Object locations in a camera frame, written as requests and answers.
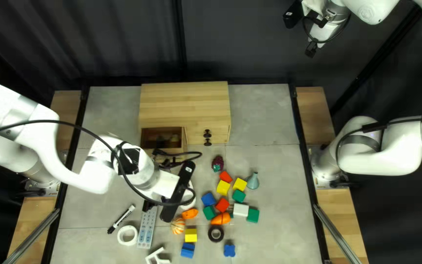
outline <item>black tape roll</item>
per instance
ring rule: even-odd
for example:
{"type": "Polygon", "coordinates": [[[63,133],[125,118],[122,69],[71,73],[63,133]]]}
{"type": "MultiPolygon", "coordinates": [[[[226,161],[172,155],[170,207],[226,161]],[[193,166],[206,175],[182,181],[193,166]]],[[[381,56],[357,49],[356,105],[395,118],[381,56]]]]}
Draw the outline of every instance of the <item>black tape roll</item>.
{"type": "Polygon", "coordinates": [[[208,231],[208,237],[214,243],[221,242],[224,238],[224,230],[222,230],[222,227],[220,226],[212,226],[208,231]]]}

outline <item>black marker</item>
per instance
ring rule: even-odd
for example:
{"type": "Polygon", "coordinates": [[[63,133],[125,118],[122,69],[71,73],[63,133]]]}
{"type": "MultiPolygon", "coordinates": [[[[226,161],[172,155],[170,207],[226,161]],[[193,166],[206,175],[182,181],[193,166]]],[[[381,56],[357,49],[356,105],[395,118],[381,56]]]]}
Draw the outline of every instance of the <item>black marker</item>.
{"type": "Polygon", "coordinates": [[[123,215],[115,221],[115,223],[110,226],[110,228],[107,230],[107,234],[111,234],[115,231],[115,229],[118,227],[118,225],[121,223],[121,221],[123,221],[127,216],[129,216],[129,214],[131,214],[131,212],[135,209],[134,205],[131,205],[126,212],[123,213],[123,215]]]}

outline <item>black knob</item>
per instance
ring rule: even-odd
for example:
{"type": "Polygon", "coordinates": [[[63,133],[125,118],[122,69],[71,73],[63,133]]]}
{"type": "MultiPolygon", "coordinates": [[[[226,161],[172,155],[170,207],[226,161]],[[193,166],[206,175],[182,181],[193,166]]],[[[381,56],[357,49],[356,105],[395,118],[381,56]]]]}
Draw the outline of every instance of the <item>black knob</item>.
{"type": "Polygon", "coordinates": [[[206,132],[206,134],[203,135],[205,138],[210,138],[211,137],[211,134],[210,134],[210,130],[209,129],[206,129],[204,132],[206,132]]]}
{"type": "Polygon", "coordinates": [[[206,142],[204,143],[205,146],[209,147],[212,145],[209,139],[206,139],[206,142]]]}

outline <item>red block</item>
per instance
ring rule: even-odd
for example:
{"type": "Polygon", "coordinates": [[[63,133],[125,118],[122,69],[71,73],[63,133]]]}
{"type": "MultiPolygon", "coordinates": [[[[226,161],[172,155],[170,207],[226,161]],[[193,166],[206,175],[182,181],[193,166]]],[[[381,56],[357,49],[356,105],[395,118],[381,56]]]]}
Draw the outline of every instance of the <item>red block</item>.
{"type": "Polygon", "coordinates": [[[229,202],[226,199],[221,198],[215,207],[219,212],[224,213],[227,210],[227,207],[229,207],[229,202]]]}
{"type": "Polygon", "coordinates": [[[231,176],[226,171],[221,172],[221,174],[219,175],[219,178],[221,178],[221,180],[223,180],[223,181],[225,181],[227,183],[231,183],[232,182],[231,176]]]}

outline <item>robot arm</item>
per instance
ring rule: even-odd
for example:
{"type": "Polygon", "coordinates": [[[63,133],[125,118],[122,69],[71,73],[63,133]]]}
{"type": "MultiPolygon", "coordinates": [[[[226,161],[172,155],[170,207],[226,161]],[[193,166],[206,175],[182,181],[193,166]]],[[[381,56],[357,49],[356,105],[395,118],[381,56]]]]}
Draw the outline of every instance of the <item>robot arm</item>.
{"type": "MultiPolygon", "coordinates": [[[[0,85],[0,127],[32,120],[59,120],[59,117],[51,109],[0,85]]],[[[108,147],[96,140],[81,172],[76,174],[58,158],[57,130],[57,123],[31,123],[0,131],[0,165],[24,173],[39,167],[41,162],[51,176],[64,183],[96,194],[107,192],[113,178],[118,176],[118,162],[112,163],[108,147]]],[[[101,138],[112,148],[122,146],[117,154],[123,156],[123,168],[138,191],[152,200],[172,196],[178,176],[159,170],[140,147],[111,136],[101,138]]]]}
{"type": "MultiPolygon", "coordinates": [[[[391,122],[419,118],[422,117],[405,117],[391,122]]],[[[384,176],[416,171],[422,160],[422,121],[392,124],[384,130],[383,135],[375,131],[356,132],[345,137],[349,132],[375,122],[370,117],[349,120],[329,147],[321,155],[313,157],[314,175],[321,180],[331,181],[337,178],[340,170],[384,176]]]]}
{"type": "MultiPolygon", "coordinates": [[[[352,12],[362,21],[376,25],[384,21],[400,0],[303,0],[303,15],[311,11],[318,14],[318,23],[312,26],[310,35],[318,41],[334,36],[352,12]]],[[[422,8],[422,0],[414,0],[422,8]]],[[[317,43],[321,48],[324,43],[317,43]]]]}

